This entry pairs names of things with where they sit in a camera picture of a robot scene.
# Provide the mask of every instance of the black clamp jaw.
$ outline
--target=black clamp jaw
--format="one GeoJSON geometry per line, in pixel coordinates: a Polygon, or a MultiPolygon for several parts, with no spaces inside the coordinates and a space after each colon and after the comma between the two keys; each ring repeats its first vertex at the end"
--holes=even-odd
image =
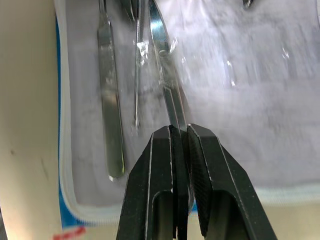
{"type": "Polygon", "coordinates": [[[277,239],[247,173],[195,124],[152,134],[129,174],[116,239],[186,240],[192,195],[205,239],[277,239]]]}

